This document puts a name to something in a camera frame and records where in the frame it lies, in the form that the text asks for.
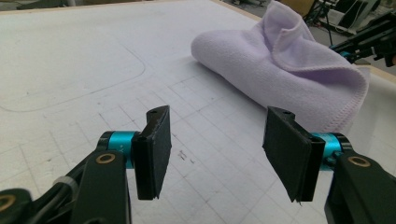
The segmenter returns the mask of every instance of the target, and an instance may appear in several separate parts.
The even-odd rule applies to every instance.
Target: purple cloth
[[[276,1],[251,30],[198,35],[191,54],[257,103],[296,114],[310,132],[340,132],[368,90],[368,70],[317,43],[302,18]]]

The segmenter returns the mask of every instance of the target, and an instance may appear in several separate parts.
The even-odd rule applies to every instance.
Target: equipment in background
[[[24,4],[17,7],[17,10],[35,9],[35,8],[52,8],[52,7],[68,7],[67,0],[39,0],[33,3]]]
[[[312,202],[318,172],[333,170],[329,223],[393,224],[396,178],[353,150],[340,133],[308,133],[291,112],[268,107],[263,148],[293,202]]]
[[[396,55],[396,9],[370,21],[347,41],[330,46],[350,63],[374,55],[375,60],[385,59],[387,67],[393,66]]]
[[[319,17],[321,15],[324,15],[326,18],[326,29],[327,32],[329,33],[329,38],[330,38],[330,43],[332,45],[332,32],[330,31],[330,24],[332,22],[335,22],[335,20],[338,20],[335,18],[336,14],[332,11],[331,6],[334,4],[334,1],[328,1],[328,0],[323,0],[319,1],[316,0],[314,4],[312,4],[312,7],[309,9],[309,12],[303,16],[303,19],[306,23],[307,26],[312,26],[316,25],[319,22]]]
[[[103,133],[96,150],[39,199],[26,189],[0,191],[0,223],[132,223],[125,168],[134,168],[139,200],[159,198],[172,147],[169,106],[146,117],[141,133]]]
[[[257,5],[258,5],[259,7],[264,7],[264,3],[265,3],[266,1],[267,1],[267,0],[257,0],[257,2],[258,2]],[[237,6],[241,5],[241,2],[246,3],[246,4],[251,4],[251,2],[249,2],[249,1],[244,1],[244,0],[233,0],[233,4],[234,4],[234,5],[237,5]]]
[[[344,13],[344,17],[338,23],[339,26],[349,28],[358,23],[358,17],[367,17],[370,11],[375,11],[380,0],[340,0],[334,10]]]

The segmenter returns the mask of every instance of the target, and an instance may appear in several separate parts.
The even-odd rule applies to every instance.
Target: black rubber pad
[[[293,202],[311,202],[325,142],[294,121],[291,112],[268,107],[263,148]]]
[[[169,105],[154,108],[146,116],[146,128],[133,138],[139,200],[160,197],[172,147]]]

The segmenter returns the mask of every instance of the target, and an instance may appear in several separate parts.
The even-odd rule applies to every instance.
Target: folded towel
[[[310,132],[340,132],[368,90],[367,70],[317,43],[302,18],[276,1],[251,30],[198,35],[191,54],[257,103],[293,112]]]

